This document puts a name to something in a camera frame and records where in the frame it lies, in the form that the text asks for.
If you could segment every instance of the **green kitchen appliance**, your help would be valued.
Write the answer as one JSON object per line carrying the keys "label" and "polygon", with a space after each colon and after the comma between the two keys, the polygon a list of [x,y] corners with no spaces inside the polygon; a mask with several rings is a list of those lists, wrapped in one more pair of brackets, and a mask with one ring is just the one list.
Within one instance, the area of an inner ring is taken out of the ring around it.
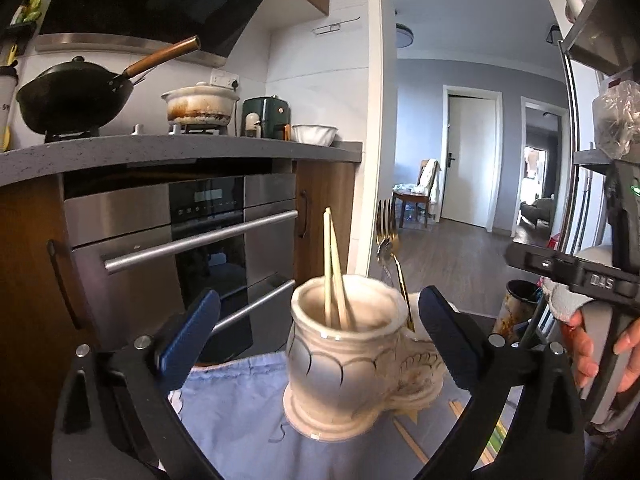
{"label": "green kitchen appliance", "polygon": [[254,97],[242,103],[241,137],[289,140],[291,110],[289,103],[272,97]]}

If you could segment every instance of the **white door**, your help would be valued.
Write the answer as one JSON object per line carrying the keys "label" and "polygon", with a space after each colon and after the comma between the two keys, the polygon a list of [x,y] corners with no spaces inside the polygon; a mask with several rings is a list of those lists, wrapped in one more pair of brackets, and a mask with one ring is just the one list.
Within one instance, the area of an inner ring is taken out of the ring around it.
{"label": "white door", "polygon": [[443,218],[487,227],[494,185],[495,101],[449,98],[449,157]]}

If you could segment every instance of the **electrical outlet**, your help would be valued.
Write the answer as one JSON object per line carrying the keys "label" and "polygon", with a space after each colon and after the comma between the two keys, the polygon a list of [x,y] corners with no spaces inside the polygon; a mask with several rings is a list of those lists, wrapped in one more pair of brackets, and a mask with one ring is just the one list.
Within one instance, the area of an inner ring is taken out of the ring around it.
{"label": "electrical outlet", "polygon": [[223,70],[218,70],[217,68],[211,70],[209,83],[212,85],[233,88],[234,81],[238,82],[238,84],[240,83],[240,78],[236,74],[224,72]]}

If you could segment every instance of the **gray wall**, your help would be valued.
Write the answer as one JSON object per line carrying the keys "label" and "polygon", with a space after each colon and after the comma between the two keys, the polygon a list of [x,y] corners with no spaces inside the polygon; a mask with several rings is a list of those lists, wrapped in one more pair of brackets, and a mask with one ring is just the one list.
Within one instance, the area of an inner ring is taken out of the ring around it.
{"label": "gray wall", "polygon": [[549,198],[556,192],[556,180],[559,176],[559,141],[560,137],[558,134],[549,133],[535,126],[527,125],[527,146],[545,150],[548,156],[548,160],[546,161],[545,189],[543,189],[542,192],[544,198]]}
{"label": "gray wall", "polygon": [[396,184],[415,182],[424,158],[440,159],[442,86],[502,92],[502,174],[494,227],[511,231],[520,178],[520,97],[567,108],[566,88],[555,79],[492,65],[434,59],[399,59]]}

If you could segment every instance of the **trash can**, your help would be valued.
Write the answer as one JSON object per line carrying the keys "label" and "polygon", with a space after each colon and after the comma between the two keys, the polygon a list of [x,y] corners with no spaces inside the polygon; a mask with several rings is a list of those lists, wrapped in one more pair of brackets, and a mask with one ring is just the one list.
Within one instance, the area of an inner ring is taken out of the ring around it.
{"label": "trash can", "polygon": [[526,280],[511,280],[507,283],[507,292],[502,300],[500,314],[495,320],[494,332],[503,336],[509,344],[515,343],[518,336],[513,327],[533,316],[538,304],[538,286]]}

